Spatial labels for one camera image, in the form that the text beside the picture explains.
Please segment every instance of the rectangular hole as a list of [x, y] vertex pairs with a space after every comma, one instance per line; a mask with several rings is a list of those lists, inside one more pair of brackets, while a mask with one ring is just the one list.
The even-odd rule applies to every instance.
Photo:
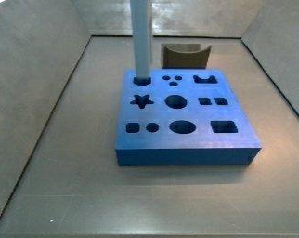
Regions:
[[219, 106], [227, 106], [228, 105], [228, 101], [225, 98], [215, 98], [215, 102]]
[[140, 131], [139, 123], [127, 123], [127, 132], [128, 133], [137, 133], [139, 131]]
[[212, 105], [212, 101], [209, 98], [199, 98], [199, 102], [201, 105]]
[[237, 133], [233, 121], [211, 121], [211, 126], [215, 133]]

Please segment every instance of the shape-shaped cutout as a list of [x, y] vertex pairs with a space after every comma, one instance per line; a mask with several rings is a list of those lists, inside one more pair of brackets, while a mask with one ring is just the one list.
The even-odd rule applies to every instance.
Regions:
[[237, 133], [237, 127], [233, 121], [211, 121], [215, 133]]
[[213, 75], [209, 78], [200, 78], [197, 75], [193, 75], [193, 80], [196, 84], [216, 84], [219, 82]]
[[212, 105], [212, 101], [209, 98], [199, 98], [199, 102], [201, 105]]
[[169, 83], [171, 86], [177, 86], [179, 84], [176, 82]]
[[151, 78], [133, 77], [133, 83], [139, 86], [147, 86], [151, 84]]
[[165, 76], [163, 76], [163, 79], [164, 79], [164, 80], [169, 80], [171, 77], [165, 75]]
[[181, 109], [187, 106], [187, 99], [180, 95], [171, 95], [165, 99], [165, 104], [172, 109]]
[[169, 129], [177, 134], [189, 134], [196, 130], [196, 125], [192, 122], [180, 120], [169, 124]]
[[160, 126], [156, 123], [147, 124], [147, 130], [151, 133], [155, 133], [160, 129]]
[[137, 133], [139, 131], [140, 131], [139, 123], [127, 123], [127, 132], [128, 133]]
[[144, 109], [148, 104], [153, 104], [153, 101], [149, 100], [149, 94], [145, 96], [133, 95], [135, 100], [131, 104], [137, 104], [140, 109]]
[[228, 105], [228, 101], [225, 98], [215, 98], [215, 102], [219, 106], [227, 106]]

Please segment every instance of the white pole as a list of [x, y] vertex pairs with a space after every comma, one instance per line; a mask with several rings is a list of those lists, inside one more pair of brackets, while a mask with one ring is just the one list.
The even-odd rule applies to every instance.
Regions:
[[152, 0], [131, 0], [136, 78], [148, 79], [152, 61]]

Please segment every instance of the blue foam block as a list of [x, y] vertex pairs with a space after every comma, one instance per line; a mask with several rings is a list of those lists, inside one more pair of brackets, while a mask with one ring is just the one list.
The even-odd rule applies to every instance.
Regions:
[[262, 149], [220, 70], [125, 72], [116, 133], [119, 165], [247, 165]]

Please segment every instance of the circular hole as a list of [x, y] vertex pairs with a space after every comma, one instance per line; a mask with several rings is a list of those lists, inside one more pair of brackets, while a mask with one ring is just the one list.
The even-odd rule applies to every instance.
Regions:
[[187, 105], [187, 100], [180, 95], [171, 95], [165, 99], [165, 104], [169, 108], [181, 109]]
[[159, 130], [159, 125], [156, 123], [148, 123], [147, 124], [147, 130], [151, 133], [156, 132]]
[[179, 85], [179, 84], [177, 84], [176, 82], [171, 82], [169, 85], [171, 85], [171, 86], [176, 86], [176, 85]]
[[175, 121], [169, 124], [169, 129], [179, 134], [189, 134], [195, 132], [196, 125], [188, 121]]
[[169, 77], [169, 76], [163, 76], [163, 79], [164, 79], [164, 80], [169, 80], [171, 77]]

